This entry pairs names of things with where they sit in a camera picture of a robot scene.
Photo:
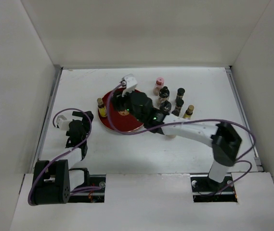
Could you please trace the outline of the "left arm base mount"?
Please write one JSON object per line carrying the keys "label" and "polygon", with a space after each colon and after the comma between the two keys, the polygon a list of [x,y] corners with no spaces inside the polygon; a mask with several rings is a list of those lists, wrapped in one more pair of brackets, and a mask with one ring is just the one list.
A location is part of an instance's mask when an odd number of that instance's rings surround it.
{"label": "left arm base mount", "polygon": [[103,203],[106,189],[106,175],[90,175],[82,185],[77,186],[68,203]]}

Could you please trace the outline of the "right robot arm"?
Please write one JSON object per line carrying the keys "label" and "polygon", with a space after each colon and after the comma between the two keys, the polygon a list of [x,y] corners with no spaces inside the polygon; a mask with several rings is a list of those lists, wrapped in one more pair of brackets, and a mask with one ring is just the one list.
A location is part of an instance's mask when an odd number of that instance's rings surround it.
{"label": "right robot arm", "polygon": [[234,166],[242,143],[241,137],[229,122],[205,125],[164,113],[153,106],[152,100],[145,93],[136,90],[115,90],[109,98],[116,111],[127,110],[152,133],[180,136],[212,148],[213,163],[206,185],[214,191],[223,185],[225,175]]}

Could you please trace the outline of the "gold cap yellow bottle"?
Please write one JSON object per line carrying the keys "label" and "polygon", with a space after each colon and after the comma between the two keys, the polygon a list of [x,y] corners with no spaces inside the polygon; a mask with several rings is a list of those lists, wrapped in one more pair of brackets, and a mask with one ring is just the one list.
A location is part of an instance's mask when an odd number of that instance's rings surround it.
{"label": "gold cap yellow bottle", "polygon": [[194,106],[193,105],[189,105],[188,108],[186,109],[184,115],[183,115],[183,118],[185,118],[185,119],[191,119],[193,111],[194,111]]}

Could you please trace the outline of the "cream cap spice jar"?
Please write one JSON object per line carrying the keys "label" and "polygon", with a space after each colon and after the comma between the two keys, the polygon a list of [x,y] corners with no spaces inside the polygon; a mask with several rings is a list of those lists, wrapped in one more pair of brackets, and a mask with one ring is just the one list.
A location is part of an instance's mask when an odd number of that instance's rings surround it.
{"label": "cream cap spice jar", "polygon": [[176,137],[176,135],[165,135],[165,137],[167,139],[174,139]]}

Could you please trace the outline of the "red round lacquer tray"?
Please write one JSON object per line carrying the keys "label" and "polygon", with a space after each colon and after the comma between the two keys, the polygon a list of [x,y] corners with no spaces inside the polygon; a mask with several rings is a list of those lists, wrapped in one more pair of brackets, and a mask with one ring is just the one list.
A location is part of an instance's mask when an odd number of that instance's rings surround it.
{"label": "red round lacquer tray", "polygon": [[134,130],[137,130],[143,126],[143,123],[138,121],[136,118],[134,118],[129,111],[127,111],[126,116],[121,116],[117,111],[114,110],[112,103],[110,103],[109,107],[107,107],[107,99],[111,92],[106,93],[102,99],[105,103],[106,110],[107,110],[107,117],[103,118],[100,116],[98,111],[98,117],[100,122],[108,129],[114,130],[109,121],[108,118],[112,120],[112,123],[116,129],[118,129],[121,132],[132,132]]}

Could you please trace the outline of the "pink cap spice jar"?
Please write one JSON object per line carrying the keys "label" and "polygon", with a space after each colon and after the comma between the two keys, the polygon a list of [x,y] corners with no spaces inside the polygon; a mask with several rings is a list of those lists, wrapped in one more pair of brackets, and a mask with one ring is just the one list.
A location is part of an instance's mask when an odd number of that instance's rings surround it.
{"label": "pink cap spice jar", "polygon": [[154,89],[153,89],[153,94],[154,95],[158,95],[159,94],[159,91],[164,87],[164,78],[162,77],[158,77],[156,79],[156,82],[155,82],[155,86],[154,86]]}

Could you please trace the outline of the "yellow label brown bottle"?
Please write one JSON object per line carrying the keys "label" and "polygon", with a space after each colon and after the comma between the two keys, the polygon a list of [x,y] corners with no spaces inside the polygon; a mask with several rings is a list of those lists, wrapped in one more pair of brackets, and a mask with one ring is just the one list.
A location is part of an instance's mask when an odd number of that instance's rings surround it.
{"label": "yellow label brown bottle", "polygon": [[101,117],[106,118],[107,117],[107,110],[105,103],[102,98],[97,99],[97,104],[98,104],[98,111]]}

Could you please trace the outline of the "black cap spice bottle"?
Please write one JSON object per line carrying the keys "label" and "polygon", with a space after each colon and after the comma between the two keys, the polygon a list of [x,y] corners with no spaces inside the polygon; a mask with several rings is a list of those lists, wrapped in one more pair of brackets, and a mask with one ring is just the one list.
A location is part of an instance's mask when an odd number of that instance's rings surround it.
{"label": "black cap spice bottle", "polygon": [[178,99],[182,99],[185,93],[185,89],[184,88],[178,88],[177,89],[177,94],[176,94],[176,98],[175,98],[175,102],[177,102]]}

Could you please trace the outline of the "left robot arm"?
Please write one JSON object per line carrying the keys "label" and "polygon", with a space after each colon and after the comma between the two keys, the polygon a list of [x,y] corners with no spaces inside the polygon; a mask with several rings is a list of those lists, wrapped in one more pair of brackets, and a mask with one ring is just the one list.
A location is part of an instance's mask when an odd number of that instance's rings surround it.
{"label": "left robot arm", "polygon": [[56,113],[52,119],[53,126],[65,131],[67,136],[64,153],[53,160],[36,162],[27,199],[30,206],[66,204],[76,188],[85,192],[91,186],[88,170],[73,166],[86,157],[93,114],[77,108],[71,110],[72,116],[79,117],[79,120],[68,120],[61,115],[65,109]]}

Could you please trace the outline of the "black grinder salt jar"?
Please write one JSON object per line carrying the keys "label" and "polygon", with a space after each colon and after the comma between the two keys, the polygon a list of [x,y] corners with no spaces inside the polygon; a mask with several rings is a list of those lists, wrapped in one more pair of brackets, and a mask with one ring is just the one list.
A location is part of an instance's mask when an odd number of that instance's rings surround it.
{"label": "black grinder salt jar", "polygon": [[160,100],[168,100],[170,97],[170,90],[168,89],[168,87],[164,86],[163,88],[161,88],[158,96]]}

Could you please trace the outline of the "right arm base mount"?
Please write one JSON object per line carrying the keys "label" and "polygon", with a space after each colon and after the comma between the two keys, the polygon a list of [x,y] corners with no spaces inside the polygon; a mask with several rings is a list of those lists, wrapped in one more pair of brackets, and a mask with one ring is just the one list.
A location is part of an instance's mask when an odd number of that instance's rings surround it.
{"label": "right arm base mount", "polygon": [[190,176],[193,201],[195,203],[237,203],[237,195],[233,184],[231,174],[227,174],[222,183],[211,180],[205,174]]}

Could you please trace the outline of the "black grinder pepper jar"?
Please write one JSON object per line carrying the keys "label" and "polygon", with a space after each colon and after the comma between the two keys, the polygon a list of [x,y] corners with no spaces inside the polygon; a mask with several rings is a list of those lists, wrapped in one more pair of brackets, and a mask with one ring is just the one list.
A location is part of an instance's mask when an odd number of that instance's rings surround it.
{"label": "black grinder pepper jar", "polygon": [[171,103],[169,101],[163,101],[160,105],[159,105],[159,109],[160,111],[165,114],[165,115],[169,115],[170,111],[171,111]]}

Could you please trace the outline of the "black cap brown spice jar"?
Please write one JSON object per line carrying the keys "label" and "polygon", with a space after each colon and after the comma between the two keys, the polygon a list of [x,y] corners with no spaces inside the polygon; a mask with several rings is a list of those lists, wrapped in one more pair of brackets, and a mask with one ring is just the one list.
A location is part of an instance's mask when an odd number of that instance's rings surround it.
{"label": "black cap brown spice jar", "polygon": [[184,104],[183,99],[177,99],[175,103],[175,108],[171,113],[175,116],[179,116],[181,113],[183,104]]}

